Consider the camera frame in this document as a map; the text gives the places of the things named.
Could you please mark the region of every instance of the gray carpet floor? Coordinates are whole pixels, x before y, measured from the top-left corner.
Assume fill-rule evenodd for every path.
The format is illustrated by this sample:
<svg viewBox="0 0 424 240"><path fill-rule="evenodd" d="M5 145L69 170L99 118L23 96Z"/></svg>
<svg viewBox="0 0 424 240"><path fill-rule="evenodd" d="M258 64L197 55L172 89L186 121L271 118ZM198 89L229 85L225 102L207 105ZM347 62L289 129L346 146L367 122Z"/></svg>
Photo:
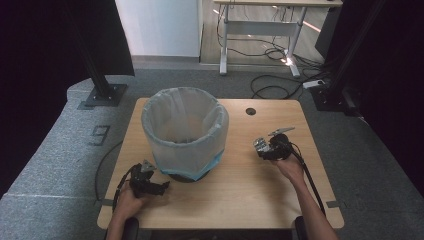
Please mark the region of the gray carpet floor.
<svg viewBox="0 0 424 240"><path fill-rule="evenodd" d="M164 88L197 87L217 98L251 98L250 81L262 73L138 69L136 77L108 77L128 89L118 107L78 110L93 84L68 90L68 102L44 142L0 201L0 239L103 239L94 177L103 156L125 136L135 102ZM297 84L263 79L255 88ZM264 92L269 98L281 90ZM424 200L373 130L360 118L319 112L306 90L294 95L306 119L340 204L341 239L423 239ZM107 137L98 131L109 126ZM98 178L103 197L120 147L107 155ZM146 239L143 232L140 239Z"/></svg>

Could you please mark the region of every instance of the white desk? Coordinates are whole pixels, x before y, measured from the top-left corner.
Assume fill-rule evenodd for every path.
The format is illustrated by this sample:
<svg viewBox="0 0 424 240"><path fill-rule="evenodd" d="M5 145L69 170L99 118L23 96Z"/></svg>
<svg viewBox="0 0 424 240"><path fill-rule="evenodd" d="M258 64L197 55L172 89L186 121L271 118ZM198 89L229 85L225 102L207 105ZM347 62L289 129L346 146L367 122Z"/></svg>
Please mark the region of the white desk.
<svg viewBox="0 0 424 240"><path fill-rule="evenodd" d="M293 51L302 29L303 19L308 7L341 7L341 0L214 0L215 3L225 5L224 41L221 48L221 61L219 72L227 74L227 35L251 34L263 36L288 36L292 37L290 45L285 51L288 66L294 77L300 77L299 70L293 59ZM302 7L299 19L296 22L256 22L256 21L230 21L228 11L230 5L256 5L256 6L292 6Z"/></svg>

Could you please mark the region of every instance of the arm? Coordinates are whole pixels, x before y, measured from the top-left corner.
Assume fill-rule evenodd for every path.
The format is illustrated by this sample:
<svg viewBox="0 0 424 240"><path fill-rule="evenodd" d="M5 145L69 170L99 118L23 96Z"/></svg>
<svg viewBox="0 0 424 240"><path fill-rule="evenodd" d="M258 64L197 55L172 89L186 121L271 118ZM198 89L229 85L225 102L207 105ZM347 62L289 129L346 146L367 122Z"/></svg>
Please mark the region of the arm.
<svg viewBox="0 0 424 240"><path fill-rule="evenodd" d="M121 239L125 221L137 214L146 202L146 197L136 198L128 182L125 182L119 194L115 212L109 222L106 240Z"/></svg>
<svg viewBox="0 0 424 240"><path fill-rule="evenodd" d="M292 154L286 160L274 161L273 164L293 184L309 239L339 239L309 192L303 178L303 168L296 157Z"/></svg>

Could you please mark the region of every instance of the metal frame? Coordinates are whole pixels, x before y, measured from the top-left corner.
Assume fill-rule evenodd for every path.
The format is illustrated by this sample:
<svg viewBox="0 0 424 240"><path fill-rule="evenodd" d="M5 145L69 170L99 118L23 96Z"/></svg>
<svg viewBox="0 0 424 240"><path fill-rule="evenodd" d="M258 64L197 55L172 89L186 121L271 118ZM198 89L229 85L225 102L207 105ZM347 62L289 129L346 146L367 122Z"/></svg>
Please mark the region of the metal frame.
<svg viewBox="0 0 424 240"><path fill-rule="evenodd" d="M303 20L305 19L307 7L302 7L299 19L297 22L281 23L281 22L255 22L255 21L229 21L228 9L229 4L225 5L224 19L224 36L221 47L221 61L219 73L227 74L227 35L228 34L252 34L261 36L287 36L292 37L292 41L285 50L287 57L287 65L295 78L300 77L299 70L293 59L293 51L299 39L300 31L302 30Z"/></svg>

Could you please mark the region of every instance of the power strip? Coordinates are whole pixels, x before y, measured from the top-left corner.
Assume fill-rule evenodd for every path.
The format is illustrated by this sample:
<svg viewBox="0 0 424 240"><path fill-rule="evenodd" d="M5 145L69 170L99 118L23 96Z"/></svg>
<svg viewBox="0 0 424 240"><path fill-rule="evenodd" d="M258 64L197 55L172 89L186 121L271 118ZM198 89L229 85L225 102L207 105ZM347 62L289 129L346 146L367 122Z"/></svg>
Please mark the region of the power strip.
<svg viewBox="0 0 424 240"><path fill-rule="evenodd" d="M324 84L325 84L325 82L324 82L324 81L322 81L322 80L316 80L316 81L311 81L311 82L305 82L305 83L303 84L303 88L304 88L304 89L308 89L308 88L311 88L311 87L322 86L322 85L324 85Z"/></svg>

